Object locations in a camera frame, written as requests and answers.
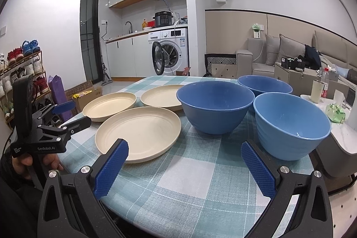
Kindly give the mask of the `kitchen faucet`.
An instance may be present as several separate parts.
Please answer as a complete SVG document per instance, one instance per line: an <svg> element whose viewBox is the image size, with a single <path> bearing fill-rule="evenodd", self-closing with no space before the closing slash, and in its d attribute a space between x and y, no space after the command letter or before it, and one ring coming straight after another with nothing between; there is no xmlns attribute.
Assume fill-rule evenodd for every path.
<svg viewBox="0 0 357 238"><path fill-rule="evenodd" d="M128 25L128 34L133 33L133 25L130 21L126 21L125 25Z"/></svg>

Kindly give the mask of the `teal checked tablecloth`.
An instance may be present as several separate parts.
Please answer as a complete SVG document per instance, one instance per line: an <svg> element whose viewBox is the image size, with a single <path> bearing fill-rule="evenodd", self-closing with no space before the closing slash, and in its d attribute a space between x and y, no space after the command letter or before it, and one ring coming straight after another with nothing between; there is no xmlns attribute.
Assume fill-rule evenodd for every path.
<svg viewBox="0 0 357 238"><path fill-rule="evenodd" d="M125 165L104 204L134 227L134 236L244 237L269 203L241 158L257 140L246 114L231 133L207 135L180 112L175 144L148 162Z"/></svg>

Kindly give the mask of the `grey side cabinet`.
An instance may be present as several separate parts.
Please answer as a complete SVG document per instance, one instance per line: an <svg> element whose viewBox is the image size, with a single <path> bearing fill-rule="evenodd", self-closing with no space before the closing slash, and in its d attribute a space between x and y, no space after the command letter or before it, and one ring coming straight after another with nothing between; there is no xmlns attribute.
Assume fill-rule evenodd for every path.
<svg viewBox="0 0 357 238"><path fill-rule="evenodd" d="M311 69L305 69L303 72L286 69L281 66L281 63L275 63L274 78L288 83L293 88L293 95L300 96L301 94L310 95L314 80L320 80L317 72ZM349 86L341 80L337 82L330 80L327 91L327 98L333 99L335 91L339 90L347 97Z"/></svg>

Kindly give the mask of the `light blue bowl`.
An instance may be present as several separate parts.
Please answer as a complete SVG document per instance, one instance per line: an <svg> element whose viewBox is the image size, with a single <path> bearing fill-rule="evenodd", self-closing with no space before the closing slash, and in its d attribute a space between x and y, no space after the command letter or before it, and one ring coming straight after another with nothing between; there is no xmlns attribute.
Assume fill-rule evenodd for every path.
<svg viewBox="0 0 357 238"><path fill-rule="evenodd" d="M272 156L296 161L329 136L331 122L313 103L291 94L267 92L253 101L258 138Z"/></svg>

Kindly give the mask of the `white washing machine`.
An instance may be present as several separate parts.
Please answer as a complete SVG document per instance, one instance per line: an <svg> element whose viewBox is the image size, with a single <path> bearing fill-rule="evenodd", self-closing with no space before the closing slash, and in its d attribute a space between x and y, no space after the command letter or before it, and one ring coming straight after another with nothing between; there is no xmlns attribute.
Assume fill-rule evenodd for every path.
<svg viewBox="0 0 357 238"><path fill-rule="evenodd" d="M157 75L182 75L189 68L188 29L154 31L148 34L154 72Z"/></svg>

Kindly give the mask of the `purple bag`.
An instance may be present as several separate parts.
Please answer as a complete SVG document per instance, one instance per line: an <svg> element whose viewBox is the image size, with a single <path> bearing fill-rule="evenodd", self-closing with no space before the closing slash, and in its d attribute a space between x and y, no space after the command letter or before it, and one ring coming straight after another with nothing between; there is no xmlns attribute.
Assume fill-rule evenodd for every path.
<svg viewBox="0 0 357 238"><path fill-rule="evenodd" d="M55 75L54 77L50 75L48 79L48 85L50 87L50 90L52 91L52 97L55 104L62 104L67 102L62 79L58 75ZM68 111L60 114L59 116L62 121L65 122L69 120L73 115L71 111Z"/></svg>

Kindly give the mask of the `wooden shoe rack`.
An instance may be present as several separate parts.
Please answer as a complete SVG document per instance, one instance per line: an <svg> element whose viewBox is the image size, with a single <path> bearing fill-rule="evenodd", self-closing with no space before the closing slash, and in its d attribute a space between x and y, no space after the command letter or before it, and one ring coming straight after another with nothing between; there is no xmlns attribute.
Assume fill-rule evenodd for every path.
<svg viewBox="0 0 357 238"><path fill-rule="evenodd" d="M1 114L10 129L15 127L16 102L32 112L53 102L41 50L16 60L1 59Z"/></svg>

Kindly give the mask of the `grey sofa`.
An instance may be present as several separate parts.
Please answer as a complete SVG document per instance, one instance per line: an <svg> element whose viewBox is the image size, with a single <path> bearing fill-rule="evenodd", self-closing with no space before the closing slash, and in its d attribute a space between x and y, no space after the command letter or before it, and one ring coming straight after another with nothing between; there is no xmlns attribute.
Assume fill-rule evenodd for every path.
<svg viewBox="0 0 357 238"><path fill-rule="evenodd" d="M262 39L248 39L247 49L236 51L237 77L242 75L274 76L275 64L283 57L307 62L307 54L315 50L323 65L356 70L356 45L341 37L314 31L311 44L284 35L266 34Z"/></svg>

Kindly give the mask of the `dark blue large bowl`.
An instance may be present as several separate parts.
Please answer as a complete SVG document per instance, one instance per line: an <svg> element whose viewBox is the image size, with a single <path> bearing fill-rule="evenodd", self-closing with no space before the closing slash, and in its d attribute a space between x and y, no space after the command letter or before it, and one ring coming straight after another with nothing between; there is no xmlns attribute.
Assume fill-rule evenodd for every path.
<svg viewBox="0 0 357 238"><path fill-rule="evenodd" d="M235 83L204 81L184 85L176 97L196 130L223 135L232 132L242 122L255 94Z"/></svg>

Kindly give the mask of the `black rice cooker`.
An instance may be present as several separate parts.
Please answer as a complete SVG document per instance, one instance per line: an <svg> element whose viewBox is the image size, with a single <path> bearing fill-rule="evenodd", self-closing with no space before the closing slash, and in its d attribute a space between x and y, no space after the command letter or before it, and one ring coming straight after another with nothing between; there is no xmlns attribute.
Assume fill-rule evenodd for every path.
<svg viewBox="0 0 357 238"><path fill-rule="evenodd" d="M170 11L156 12L153 19L154 19L156 28L172 25L172 13Z"/></svg>

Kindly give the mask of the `cream tumbler cup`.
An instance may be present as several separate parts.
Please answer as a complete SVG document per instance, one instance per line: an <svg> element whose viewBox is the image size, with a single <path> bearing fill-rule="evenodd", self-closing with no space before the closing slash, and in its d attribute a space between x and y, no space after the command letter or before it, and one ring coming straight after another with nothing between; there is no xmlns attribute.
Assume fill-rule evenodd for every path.
<svg viewBox="0 0 357 238"><path fill-rule="evenodd" d="M319 80L314 80L312 83L312 90L310 94L310 100L313 103L319 103L322 90L324 89L324 84L323 82L320 82Z"/></svg>

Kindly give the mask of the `black glass door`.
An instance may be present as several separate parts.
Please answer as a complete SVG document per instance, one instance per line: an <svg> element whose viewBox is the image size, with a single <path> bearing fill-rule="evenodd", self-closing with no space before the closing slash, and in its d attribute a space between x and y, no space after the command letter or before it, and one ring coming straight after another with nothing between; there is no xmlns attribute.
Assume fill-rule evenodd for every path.
<svg viewBox="0 0 357 238"><path fill-rule="evenodd" d="M98 21L99 0L81 0L80 39L85 77L96 84L102 81L102 55L100 49L100 29Z"/></svg>

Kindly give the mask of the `beige plate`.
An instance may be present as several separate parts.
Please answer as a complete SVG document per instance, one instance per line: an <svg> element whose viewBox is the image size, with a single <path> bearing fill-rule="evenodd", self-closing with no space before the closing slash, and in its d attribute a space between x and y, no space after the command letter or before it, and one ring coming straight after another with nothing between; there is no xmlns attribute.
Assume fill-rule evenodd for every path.
<svg viewBox="0 0 357 238"><path fill-rule="evenodd" d="M140 101L145 106L165 108L171 111L182 110L182 104L177 99L177 91L183 85L164 85L147 90L142 94Z"/></svg>
<svg viewBox="0 0 357 238"><path fill-rule="evenodd" d="M137 107L104 121L95 134L95 145L105 154L118 139L128 143L127 164L147 162L167 152L177 141L182 123L173 111Z"/></svg>
<svg viewBox="0 0 357 238"><path fill-rule="evenodd" d="M137 97L130 92L106 94L89 102L82 110L91 121L102 123L115 114L134 107Z"/></svg>

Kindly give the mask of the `white marble coffee table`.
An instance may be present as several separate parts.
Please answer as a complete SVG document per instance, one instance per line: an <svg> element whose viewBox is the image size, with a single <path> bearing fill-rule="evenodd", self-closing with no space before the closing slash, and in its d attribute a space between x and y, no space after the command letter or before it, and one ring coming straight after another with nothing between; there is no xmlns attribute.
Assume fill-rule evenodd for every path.
<svg viewBox="0 0 357 238"><path fill-rule="evenodd" d="M309 157L330 196L349 189L356 182L356 131L346 122L332 123L330 135Z"/></svg>

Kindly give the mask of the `red cardboard box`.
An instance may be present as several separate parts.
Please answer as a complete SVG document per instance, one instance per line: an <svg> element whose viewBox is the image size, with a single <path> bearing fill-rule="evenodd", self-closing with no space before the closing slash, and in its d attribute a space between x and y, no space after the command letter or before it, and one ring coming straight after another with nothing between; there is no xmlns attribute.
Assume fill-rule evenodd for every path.
<svg viewBox="0 0 357 238"><path fill-rule="evenodd" d="M190 69L191 69L190 67L186 67L183 71L176 71L176 75L189 76Z"/></svg>

